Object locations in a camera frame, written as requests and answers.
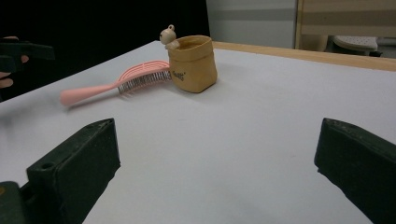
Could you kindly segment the tan fabric holder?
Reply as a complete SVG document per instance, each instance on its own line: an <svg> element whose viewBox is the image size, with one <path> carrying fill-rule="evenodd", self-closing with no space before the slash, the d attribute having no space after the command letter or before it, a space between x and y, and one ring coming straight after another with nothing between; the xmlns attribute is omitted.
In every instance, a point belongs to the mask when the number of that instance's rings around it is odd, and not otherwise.
<svg viewBox="0 0 396 224"><path fill-rule="evenodd" d="M183 91L199 93L218 78L212 39L206 35L189 35L178 40L178 49L169 49L170 75Z"/></svg>

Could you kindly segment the white cabinet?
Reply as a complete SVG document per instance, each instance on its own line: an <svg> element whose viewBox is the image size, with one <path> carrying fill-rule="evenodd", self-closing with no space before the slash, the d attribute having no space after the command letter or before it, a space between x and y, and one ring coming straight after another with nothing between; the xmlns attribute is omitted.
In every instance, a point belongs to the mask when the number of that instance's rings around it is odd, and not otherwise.
<svg viewBox="0 0 396 224"><path fill-rule="evenodd" d="M213 40L292 49L297 0L206 0Z"/></svg>

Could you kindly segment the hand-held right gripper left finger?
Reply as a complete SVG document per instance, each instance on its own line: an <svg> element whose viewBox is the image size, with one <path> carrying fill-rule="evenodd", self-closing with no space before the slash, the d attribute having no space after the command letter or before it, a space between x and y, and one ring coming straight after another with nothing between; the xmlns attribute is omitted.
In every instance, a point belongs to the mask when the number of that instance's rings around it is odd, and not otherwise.
<svg viewBox="0 0 396 224"><path fill-rule="evenodd" d="M27 168L35 224L82 224L120 168L114 119L91 123Z"/></svg>

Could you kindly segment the small beige animal figure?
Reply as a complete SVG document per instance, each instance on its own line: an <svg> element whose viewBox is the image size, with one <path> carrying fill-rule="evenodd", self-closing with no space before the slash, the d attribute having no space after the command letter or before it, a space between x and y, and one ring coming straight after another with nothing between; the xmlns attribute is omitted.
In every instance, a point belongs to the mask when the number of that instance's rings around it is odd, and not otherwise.
<svg viewBox="0 0 396 224"><path fill-rule="evenodd" d="M166 49L178 49L180 47L173 24L170 24L166 29L161 31L160 41Z"/></svg>

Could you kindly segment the black curtain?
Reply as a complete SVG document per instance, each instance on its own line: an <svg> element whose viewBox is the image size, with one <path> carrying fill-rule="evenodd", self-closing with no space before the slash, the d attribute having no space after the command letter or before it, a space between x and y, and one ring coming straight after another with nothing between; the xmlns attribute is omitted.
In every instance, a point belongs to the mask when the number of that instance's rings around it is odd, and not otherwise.
<svg viewBox="0 0 396 224"><path fill-rule="evenodd" d="M0 38L52 46L54 60L31 59L0 89L0 102L48 85L159 38L209 35L206 0L0 0Z"/></svg>

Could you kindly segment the light wooden desk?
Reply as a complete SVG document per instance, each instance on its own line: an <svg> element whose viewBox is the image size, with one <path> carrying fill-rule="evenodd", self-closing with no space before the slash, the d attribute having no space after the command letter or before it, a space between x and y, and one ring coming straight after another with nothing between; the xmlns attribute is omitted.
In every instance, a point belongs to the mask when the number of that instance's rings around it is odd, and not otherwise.
<svg viewBox="0 0 396 224"><path fill-rule="evenodd" d="M304 35L396 37L396 0L297 0L296 49Z"/></svg>

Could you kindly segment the pink hairbrush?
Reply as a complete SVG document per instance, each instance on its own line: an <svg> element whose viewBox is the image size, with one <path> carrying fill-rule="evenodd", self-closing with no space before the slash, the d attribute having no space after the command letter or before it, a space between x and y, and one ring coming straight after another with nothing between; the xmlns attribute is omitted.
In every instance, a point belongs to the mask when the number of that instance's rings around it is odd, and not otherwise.
<svg viewBox="0 0 396 224"><path fill-rule="evenodd" d="M65 90L60 93L62 105L70 106L106 91L118 89L120 94L147 87L171 79L169 63L166 61L149 61L128 68L113 83Z"/></svg>

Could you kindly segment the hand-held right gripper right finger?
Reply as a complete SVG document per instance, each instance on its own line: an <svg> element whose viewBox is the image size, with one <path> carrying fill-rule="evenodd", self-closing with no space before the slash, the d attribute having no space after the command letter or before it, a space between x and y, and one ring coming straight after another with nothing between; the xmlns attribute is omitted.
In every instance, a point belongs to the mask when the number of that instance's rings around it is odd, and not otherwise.
<svg viewBox="0 0 396 224"><path fill-rule="evenodd" d="M324 119L314 164L374 224L396 224L395 144L359 126Z"/></svg>

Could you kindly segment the white stool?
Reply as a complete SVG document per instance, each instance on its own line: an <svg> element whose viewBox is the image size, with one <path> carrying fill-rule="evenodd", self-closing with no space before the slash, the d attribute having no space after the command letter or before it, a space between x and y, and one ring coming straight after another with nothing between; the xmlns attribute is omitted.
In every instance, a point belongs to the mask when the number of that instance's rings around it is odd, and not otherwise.
<svg viewBox="0 0 396 224"><path fill-rule="evenodd" d="M376 37L336 35L332 38L336 52L360 56L381 57Z"/></svg>

